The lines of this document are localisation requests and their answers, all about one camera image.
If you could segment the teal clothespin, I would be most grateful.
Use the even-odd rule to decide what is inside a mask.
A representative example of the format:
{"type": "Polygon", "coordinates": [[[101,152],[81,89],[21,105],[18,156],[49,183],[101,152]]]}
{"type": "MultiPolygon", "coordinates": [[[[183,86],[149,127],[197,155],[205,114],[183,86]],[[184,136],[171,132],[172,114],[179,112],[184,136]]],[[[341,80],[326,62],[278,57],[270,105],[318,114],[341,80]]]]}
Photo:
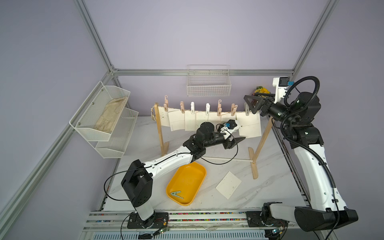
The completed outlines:
{"type": "Polygon", "coordinates": [[[171,195],[176,197],[176,198],[183,199],[183,197],[180,196],[180,193],[181,193],[181,191],[174,191],[174,192],[171,192],[171,195]]]}

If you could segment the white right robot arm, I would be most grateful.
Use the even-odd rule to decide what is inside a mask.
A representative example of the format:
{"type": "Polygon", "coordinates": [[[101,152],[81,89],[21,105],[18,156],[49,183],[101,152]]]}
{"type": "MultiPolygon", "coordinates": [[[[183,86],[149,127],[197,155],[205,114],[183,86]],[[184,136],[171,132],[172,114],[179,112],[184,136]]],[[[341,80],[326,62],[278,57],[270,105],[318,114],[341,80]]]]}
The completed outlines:
{"type": "Polygon", "coordinates": [[[262,218],[296,223],[305,232],[335,230],[357,222],[359,217],[339,193],[327,163],[324,141],[312,124],[321,109],[320,81],[314,76],[292,82],[288,77],[273,79],[273,94],[255,93],[244,100],[252,113],[279,122],[284,139],[299,159],[307,181],[310,206],[265,203],[262,218]]]}

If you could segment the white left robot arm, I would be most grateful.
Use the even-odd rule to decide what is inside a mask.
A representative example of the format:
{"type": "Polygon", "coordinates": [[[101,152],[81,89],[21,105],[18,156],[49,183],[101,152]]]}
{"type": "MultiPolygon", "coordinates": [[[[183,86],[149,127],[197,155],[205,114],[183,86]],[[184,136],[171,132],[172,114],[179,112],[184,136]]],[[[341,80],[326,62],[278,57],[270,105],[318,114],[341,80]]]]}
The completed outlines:
{"type": "Polygon", "coordinates": [[[232,149],[245,139],[244,137],[233,137],[232,133],[239,129],[238,120],[218,124],[217,129],[214,124],[204,122],[194,135],[170,154],[145,163],[140,160],[133,161],[121,181],[121,186],[140,219],[147,221],[155,215],[150,203],[155,180],[202,158],[208,147],[223,145],[225,150],[232,149]]]}

